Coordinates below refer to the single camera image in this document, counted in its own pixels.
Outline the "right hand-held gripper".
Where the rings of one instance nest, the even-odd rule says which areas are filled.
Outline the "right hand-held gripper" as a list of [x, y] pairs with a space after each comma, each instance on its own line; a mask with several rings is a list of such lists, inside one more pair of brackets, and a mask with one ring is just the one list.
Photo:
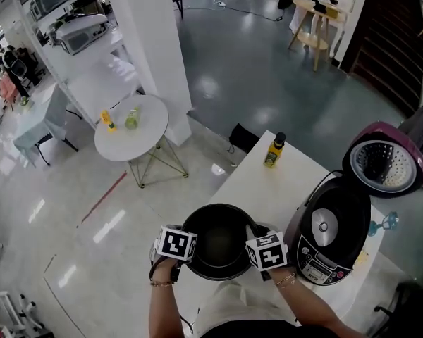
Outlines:
[[258, 222], [246, 225], [245, 251], [249, 264], [261, 276], [262, 281], [271, 279], [269, 271], [288, 264], [288, 246], [282, 232], [273, 225]]

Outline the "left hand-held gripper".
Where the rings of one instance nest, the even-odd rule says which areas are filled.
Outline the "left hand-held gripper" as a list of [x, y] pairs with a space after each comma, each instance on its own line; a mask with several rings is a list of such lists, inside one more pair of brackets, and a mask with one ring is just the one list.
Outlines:
[[195, 254], [197, 235], [181, 230], [181, 226], [161, 226], [149, 253], [151, 262], [158, 257], [173, 258], [178, 261], [191, 261]]

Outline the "black pot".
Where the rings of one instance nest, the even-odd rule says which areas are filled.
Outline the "black pot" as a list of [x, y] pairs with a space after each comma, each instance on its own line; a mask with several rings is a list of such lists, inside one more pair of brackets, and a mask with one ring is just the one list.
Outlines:
[[256, 222], [246, 212], [230, 204], [198, 208], [182, 226], [184, 231], [197, 235], [189, 269], [212, 281], [241, 276], [251, 267], [245, 251], [245, 226], [254, 224]]

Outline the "person's left forearm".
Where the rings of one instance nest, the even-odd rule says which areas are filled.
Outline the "person's left forearm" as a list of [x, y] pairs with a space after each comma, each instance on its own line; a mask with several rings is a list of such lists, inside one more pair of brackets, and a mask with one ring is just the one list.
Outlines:
[[185, 338], [172, 282], [150, 282], [149, 338]]

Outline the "person's right forearm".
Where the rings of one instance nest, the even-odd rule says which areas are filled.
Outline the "person's right forearm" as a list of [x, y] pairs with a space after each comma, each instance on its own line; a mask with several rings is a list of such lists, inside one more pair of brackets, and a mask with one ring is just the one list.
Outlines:
[[344, 324], [323, 299], [301, 283], [294, 270], [275, 268], [269, 271], [269, 275], [301, 325], [329, 327], [334, 332], [357, 332]]

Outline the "person's left hand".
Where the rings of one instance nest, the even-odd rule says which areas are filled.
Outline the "person's left hand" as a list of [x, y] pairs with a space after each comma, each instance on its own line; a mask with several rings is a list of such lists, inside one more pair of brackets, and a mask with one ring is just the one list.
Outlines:
[[159, 261], [152, 274], [152, 281], [155, 282], [170, 282], [171, 281], [171, 271], [174, 267], [177, 266], [178, 261], [174, 258], [167, 258], [162, 261]]

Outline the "white square table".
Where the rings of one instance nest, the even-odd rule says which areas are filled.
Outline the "white square table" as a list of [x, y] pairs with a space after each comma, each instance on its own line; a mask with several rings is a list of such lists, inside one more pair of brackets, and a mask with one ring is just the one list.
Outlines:
[[[265, 166], [263, 161], [273, 140], [274, 134], [265, 132], [207, 205], [221, 203], [236, 206], [256, 223], [277, 227], [284, 236], [297, 208], [330, 172], [289, 144], [284, 145], [274, 167]], [[371, 199], [372, 220], [380, 223], [384, 217], [375, 208], [375, 199], [380, 198]], [[382, 231], [373, 237], [367, 235], [362, 249], [369, 254], [368, 260], [362, 265], [354, 265], [349, 276], [337, 284], [315, 285], [299, 274], [302, 281], [320, 295], [338, 317], [346, 318], [354, 306], [383, 235]]]

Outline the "person's beige trousers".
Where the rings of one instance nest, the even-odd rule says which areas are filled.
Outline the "person's beige trousers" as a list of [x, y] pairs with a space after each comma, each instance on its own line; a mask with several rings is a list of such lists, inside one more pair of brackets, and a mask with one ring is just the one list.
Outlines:
[[256, 287], [229, 280], [218, 284], [214, 293], [200, 304], [194, 331], [201, 337], [232, 321], [283, 320], [294, 323], [288, 304], [273, 287]]

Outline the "yellow oil bottle black cap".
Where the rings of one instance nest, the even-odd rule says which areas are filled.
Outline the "yellow oil bottle black cap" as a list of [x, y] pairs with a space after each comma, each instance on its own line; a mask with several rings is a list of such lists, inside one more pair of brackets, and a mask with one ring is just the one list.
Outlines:
[[270, 144], [267, 154], [264, 159], [264, 165], [272, 168], [281, 157], [283, 147], [285, 145], [286, 135], [283, 132], [278, 132], [273, 142]]

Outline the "maroon rice cooker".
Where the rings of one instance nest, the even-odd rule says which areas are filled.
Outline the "maroon rice cooker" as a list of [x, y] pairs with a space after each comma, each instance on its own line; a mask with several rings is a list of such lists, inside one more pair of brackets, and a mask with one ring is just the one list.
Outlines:
[[423, 155], [411, 138], [372, 123], [351, 143], [293, 215], [284, 241], [299, 274], [330, 286], [353, 271], [372, 221], [373, 197], [391, 199], [423, 186]]

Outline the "black bag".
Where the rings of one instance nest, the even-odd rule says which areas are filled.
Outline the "black bag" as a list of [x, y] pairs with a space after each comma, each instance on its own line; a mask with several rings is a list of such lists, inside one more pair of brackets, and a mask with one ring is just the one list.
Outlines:
[[249, 153], [259, 141], [259, 137], [249, 130], [246, 130], [241, 124], [237, 124], [229, 137], [232, 146], [238, 147], [245, 153]]

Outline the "person's dark shirt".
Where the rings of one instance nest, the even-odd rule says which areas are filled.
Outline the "person's dark shirt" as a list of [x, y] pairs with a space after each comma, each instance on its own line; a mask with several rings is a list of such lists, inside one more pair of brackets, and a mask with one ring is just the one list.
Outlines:
[[334, 332], [319, 325], [294, 326], [284, 320], [234, 320], [211, 328], [200, 338], [366, 338], [351, 330]]

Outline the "round white side table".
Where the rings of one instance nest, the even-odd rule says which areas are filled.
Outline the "round white side table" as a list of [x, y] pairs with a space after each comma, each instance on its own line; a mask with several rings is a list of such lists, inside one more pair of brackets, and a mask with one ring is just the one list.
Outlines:
[[[140, 109], [140, 121], [136, 130], [125, 128], [128, 111]], [[165, 103], [153, 95], [129, 96], [111, 109], [116, 131], [108, 132], [104, 123], [96, 127], [94, 145], [103, 158], [111, 162], [127, 163], [137, 186], [150, 185], [149, 169], [158, 161], [184, 178], [189, 173], [166, 137], [169, 115]]]

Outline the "teal lantern ornament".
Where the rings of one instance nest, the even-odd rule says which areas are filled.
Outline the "teal lantern ornament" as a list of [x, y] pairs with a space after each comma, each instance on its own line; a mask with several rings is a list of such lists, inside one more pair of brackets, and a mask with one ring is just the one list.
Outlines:
[[388, 215], [386, 215], [380, 223], [377, 223], [376, 221], [371, 220], [367, 235], [369, 237], [373, 237], [380, 229], [394, 230], [397, 228], [398, 223], [399, 223], [398, 214], [392, 211]]

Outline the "small green bottle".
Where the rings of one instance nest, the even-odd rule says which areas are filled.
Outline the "small green bottle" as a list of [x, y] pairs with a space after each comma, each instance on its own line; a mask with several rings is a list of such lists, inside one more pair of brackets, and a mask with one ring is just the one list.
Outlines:
[[125, 119], [125, 128], [128, 130], [136, 130], [140, 121], [140, 109], [134, 107], [128, 111]]

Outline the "small yellow bottle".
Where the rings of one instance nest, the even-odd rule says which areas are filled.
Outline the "small yellow bottle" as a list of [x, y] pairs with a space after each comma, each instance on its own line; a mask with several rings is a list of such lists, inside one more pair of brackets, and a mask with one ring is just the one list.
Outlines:
[[116, 125], [114, 121], [112, 120], [110, 113], [107, 110], [103, 110], [100, 113], [100, 118], [101, 118], [101, 121], [106, 125], [108, 132], [116, 131]]

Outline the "black office chair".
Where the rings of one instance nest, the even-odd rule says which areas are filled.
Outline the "black office chair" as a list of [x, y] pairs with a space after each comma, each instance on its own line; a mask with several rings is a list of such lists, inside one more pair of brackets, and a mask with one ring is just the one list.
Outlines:
[[401, 282], [396, 287], [388, 310], [376, 306], [374, 312], [383, 312], [387, 321], [372, 335], [372, 338], [423, 338], [423, 287], [414, 282]]

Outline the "pale blue small table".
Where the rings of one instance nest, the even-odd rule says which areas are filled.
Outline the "pale blue small table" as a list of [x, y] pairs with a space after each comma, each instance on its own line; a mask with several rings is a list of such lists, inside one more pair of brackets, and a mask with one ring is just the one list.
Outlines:
[[41, 153], [40, 146], [50, 139], [59, 140], [74, 151], [74, 146], [66, 137], [66, 118], [73, 114], [82, 116], [70, 106], [70, 100], [55, 82], [39, 90], [32, 99], [32, 105], [23, 110], [18, 119], [13, 144], [31, 165], [35, 165], [33, 153]]

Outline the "round wooden two-tier table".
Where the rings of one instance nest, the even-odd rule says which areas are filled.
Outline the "round wooden two-tier table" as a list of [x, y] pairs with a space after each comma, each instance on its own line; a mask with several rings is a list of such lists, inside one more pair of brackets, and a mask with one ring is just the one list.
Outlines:
[[[300, 21], [297, 30], [294, 32], [293, 37], [288, 45], [288, 49], [298, 40], [305, 46], [314, 49], [314, 66], [313, 71], [316, 72], [319, 65], [319, 57], [321, 51], [326, 52], [326, 58], [330, 56], [330, 45], [328, 43], [329, 38], [329, 23], [331, 21], [339, 23], [341, 21], [340, 12], [337, 19], [330, 18], [327, 14], [322, 14], [314, 10], [314, 2], [311, 0], [293, 0], [293, 3], [297, 8], [301, 8], [305, 11], [305, 15]], [[317, 28], [315, 33], [304, 32], [302, 26], [304, 25], [305, 19], [308, 14], [312, 14], [314, 18], [317, 18]]]

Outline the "dark wooden staircase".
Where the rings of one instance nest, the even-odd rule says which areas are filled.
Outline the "dark wooden staircase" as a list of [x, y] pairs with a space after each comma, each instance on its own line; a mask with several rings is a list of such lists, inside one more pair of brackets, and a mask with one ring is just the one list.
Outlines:
[[421, 29], [419, 0], [364, 0], [340, 68], [367, 82], [410, 117], [421, 101]]

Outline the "silver toaster oven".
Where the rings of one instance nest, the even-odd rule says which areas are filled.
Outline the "silver toaster oven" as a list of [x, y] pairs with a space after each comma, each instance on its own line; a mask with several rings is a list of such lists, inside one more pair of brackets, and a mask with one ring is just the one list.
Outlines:
[[109, 20], [103, 14], [69, 15], [56, 28], [56, 41], [67, 54], [74, 56], [107, 33], [108, 29]]

